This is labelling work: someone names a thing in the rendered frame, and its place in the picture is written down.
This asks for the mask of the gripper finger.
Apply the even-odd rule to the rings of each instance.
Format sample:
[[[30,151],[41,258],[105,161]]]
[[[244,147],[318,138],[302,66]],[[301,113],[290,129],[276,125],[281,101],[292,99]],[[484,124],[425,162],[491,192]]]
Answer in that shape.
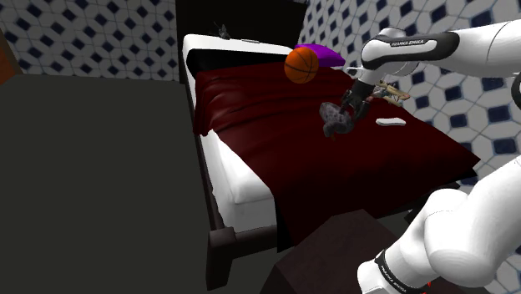
[[[353,95],[351,90],[347,90],[341,97],[341,107],[340,113],[344,114],[346,112],[346,108],[351,105],[353,99]]]
[[[357,122],[360,119],[363,119],[366,115],[368,110],[370,109],[370,103],[366,100],[363,100],[361,103],[359,103],[354,109],[353,109],[353,119],[355,122]]]

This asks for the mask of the grey mottled plush toy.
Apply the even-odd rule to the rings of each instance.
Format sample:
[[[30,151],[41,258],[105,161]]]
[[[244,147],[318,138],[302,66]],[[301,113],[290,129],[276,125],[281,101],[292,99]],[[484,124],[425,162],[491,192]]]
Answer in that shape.
[[[319,115],[324,122],[323,133],[328,138],[334,134],[347,134],[354,128],[349,113],[336,104],[322,103],[319,108]]]

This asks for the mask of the tan toy figure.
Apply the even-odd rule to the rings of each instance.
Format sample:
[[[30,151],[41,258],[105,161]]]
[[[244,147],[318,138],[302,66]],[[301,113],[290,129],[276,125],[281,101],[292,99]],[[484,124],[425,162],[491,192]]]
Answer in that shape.
[[[408,93],[403,92],[397,89],[393,84],[387,84],[382,80],[376,83],[372,97],[384,99],[389,104],[393,104],[397,107],[402,107],[403,102],[411,98]]]

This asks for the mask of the purple pillow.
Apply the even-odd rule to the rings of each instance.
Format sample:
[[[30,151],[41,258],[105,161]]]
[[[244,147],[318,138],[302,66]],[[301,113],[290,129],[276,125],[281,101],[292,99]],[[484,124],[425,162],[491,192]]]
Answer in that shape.
[[[318,57],[320,67],[342,67],[346,60],[332,49],[318,43],[299,43],[295,48],[309,48]]]

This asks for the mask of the orange basketball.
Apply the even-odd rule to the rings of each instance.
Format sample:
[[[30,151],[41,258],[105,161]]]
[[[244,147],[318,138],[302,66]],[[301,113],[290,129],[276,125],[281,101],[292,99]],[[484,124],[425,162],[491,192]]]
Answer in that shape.
[[[306,47],[293,49],[284,64],[286,77],[293,83],[306,84],[314,79],[319,68],[315,52]]]

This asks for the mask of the bed with dark red blanket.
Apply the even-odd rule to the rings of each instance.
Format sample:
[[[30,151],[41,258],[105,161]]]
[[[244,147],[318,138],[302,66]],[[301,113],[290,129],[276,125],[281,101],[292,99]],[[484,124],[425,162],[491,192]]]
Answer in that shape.
[[[474,175],[478,157],[410,114],[407,124],[377,135],[375,118],[402,109],[376,102],[361,127],[340,138],[322,132],[319,106],[336,102],[352,80],[322,68],[307,84],[291,82],[279,53],[189,49],[193,37],[217,39],[221,21],[240,43],[296,44],[307,6],[292,0],[175,0],[180,78],[193,99],[210,233],[206,285],[223,287],[232,261],[264,250],[283,251],[334,215],[365,210],[380,218],[423,203],[439,187]],[[241,39],[258,40],[246,43]],[[217,202],[218,175],[210,170],[211,137],[230,148],[271,192],[273,225],[253,215],[225,219]]]

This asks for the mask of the dark robot stand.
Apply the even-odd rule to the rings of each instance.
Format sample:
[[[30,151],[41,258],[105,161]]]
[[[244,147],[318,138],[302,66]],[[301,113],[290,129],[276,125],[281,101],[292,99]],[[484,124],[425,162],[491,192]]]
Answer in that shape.
[[[364,210],[334,215],[273,266],[260,294],[362,294],[357,268],[396,239]]]

